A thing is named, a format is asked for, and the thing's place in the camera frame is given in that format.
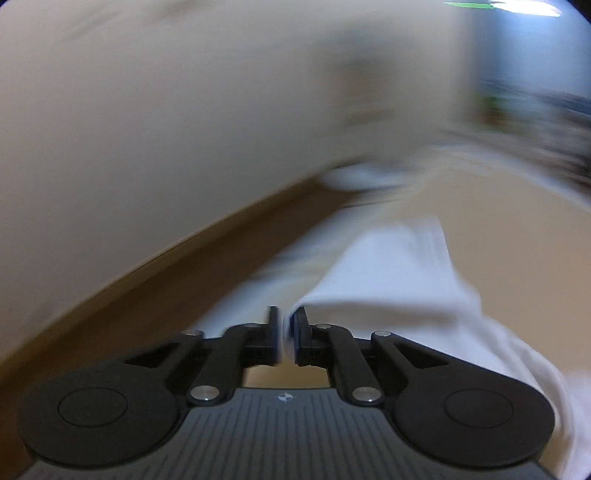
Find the floor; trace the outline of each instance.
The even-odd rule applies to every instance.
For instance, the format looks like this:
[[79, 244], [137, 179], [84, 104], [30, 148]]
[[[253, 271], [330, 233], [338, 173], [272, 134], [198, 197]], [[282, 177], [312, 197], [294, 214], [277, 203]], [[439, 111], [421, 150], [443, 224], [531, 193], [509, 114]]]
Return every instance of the floor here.
[[[273, 271], [286, 265], [290, 255], [298, 248], [306, 248], [306, 244], [271, 263], [269, 260], [355, 196], [353, 192], [335, 191], [319, 183], [289, 204], [262, 215], [148, 280], [23, 365], [17, 375], [0, 385], [0, 480], [14, 478], [31, 462], [18, 436], [16, 422], [18, 400], [29, 385], [59, 372], [152, 345], [191, 327], [204, 314], [198, 323], [203, 324], [209, 336], [217, 335], [206, 324], [214, 325], [215, 317], [224, 315], [224, 309], [249, 289], [268, 289]], [[241, 284], [229, 300], [218, 304]], [[239, 301], [236, 305], [235, 317], [242, 309]], [[236, 323], [242, 323], [238, 317]]]

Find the wooden trim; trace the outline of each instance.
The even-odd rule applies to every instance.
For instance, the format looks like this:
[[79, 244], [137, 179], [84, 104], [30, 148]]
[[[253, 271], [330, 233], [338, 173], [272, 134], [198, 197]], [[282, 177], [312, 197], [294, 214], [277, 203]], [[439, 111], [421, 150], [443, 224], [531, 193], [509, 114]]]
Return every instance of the wooden trim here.
[[91, 315], [111, 304], [127, 292], [138, 287], [149, 278], [164, 271], [182, 258], [211, 244], [255, 218], [273, 210], [317, 185], [317, 176], [298, 181], [268, 197], [259, 200], [224, 219], [215, 222], [194, 235], [180, 241], [176, 245], [160, 252], [146, 263], [135, 268], [123, 277], [107, 285], [100, 292], [81, 302], [71, 311], [53, 321], [40, 333], [26, 340], [13, 353], [0, 362], [0, 381], [4, 381], [18, 371], [21, 365], [47, 349], [52, 343], [63, 337], [74, 327], [84, 322]]

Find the gray gripper base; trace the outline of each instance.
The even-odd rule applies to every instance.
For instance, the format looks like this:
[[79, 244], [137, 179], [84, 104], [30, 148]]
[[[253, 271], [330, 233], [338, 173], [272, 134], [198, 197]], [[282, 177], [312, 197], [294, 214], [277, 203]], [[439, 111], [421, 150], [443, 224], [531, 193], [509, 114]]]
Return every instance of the gray gripper base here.
[[331, 388], [240, 388], [194, 408], [158, 450], [125, 465], [72, 470], [38, 461], [24, 480], [550, 480], [536, 463], [475, 472], [424, 457], [381, 410], [343, 402]]

